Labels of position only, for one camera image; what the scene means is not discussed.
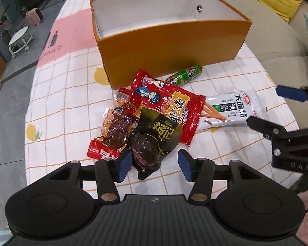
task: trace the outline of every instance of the beige sofa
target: beige sofa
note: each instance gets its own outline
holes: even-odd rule
[[[252,20],[245,43],[276,84],[299,88],[308,85],[308,33],[303,1],[287,24],[257,0],[225,0]],[[300,128],[308,128],[308,103],[287,100]]]

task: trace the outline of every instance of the yellow lemon print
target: yellow lemon print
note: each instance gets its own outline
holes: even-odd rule
[[[37,141],[38,139],[41,138],[42,132],[41,134],[39,133],[39,131],[36,131],[36,127],[32,124],[29,124],[28,127],[26,128],[26,137],[30,140],[30,141]]]
[[[266,73],[267,78],[270,80],[271,83],[275,84],[275,82],[273,81],[273,79],[270,77],[270,75],[268,75],[268,73]]]
[[[104,68],[96,68],[96,71],[94,72],[94,80],[99,84],[108,85],[108,80]]]
[[[217,126],[217,127],[215,127],[215,128],[211,128],[210,131],[211,131],[211,133],[214,133],[214,132],[216,132],[219,128],[220,128],[220,127]]]

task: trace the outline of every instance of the pink heater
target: pink heater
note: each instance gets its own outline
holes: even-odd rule
[[[33,8],[32,10],[26,12],[26,23],[29,26],[35,26],[43,20],[43,15],[39,8]]]

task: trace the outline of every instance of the snack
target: snack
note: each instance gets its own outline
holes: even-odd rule
[[[157,110],[183,126],[181,142],[190,145],[198,125],[205,96],[196,95],[162,80],[153,79],[143,70],[137,73],[131,89],[133,93],[127,104],[130,114],[138,119],[143,106]]]
[[[207,96],[197,131],[215,126],[246,123],[249,116],[262,115],[255,91]]]
[[[200,65],[193,65],[185,70],[182,70],[171,77],[168,77],[165,82],[171,85],[179,86],[186,83],[202,73],[203,67]]]
[[[132,165],[143,180],[160,168],[161,161],[179,143],[183,127],[148,107],[141,109],[137,127],[130,133],[128,148]]]
[[[126,110],[131,91],[121,88],[114,97],[114,109],[107,110],[101,135],[90,142],[87,156],[94,159],[116,159],[126,147],[128,136],[134,121]]]

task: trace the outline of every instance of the cartoon character print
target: cartoon character print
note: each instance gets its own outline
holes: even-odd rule
[[[176,85],[177,81],[178,81],[178,78],[175,77],[175,78],[171,78],[171,79],[169,80],[169,83],[172,84],[172,85]]]
[[[190,67],[190,68],[187,69],[187,76],[189,78],[194,77],[195,73],[196,73],[196,68]]]
[[[138,87],[135,92],[142,97],[148,97],[148,100],[154,104],[158,103],[161,98],[159,93],[157,93],[156,91],[150,92],[144,85]]]
[[[162,80],[156,80],[149,78],[148,76],[144,76],[142,82],[147,84],[154,84],[159,89],[162,89],[164,87],[164,82]]]

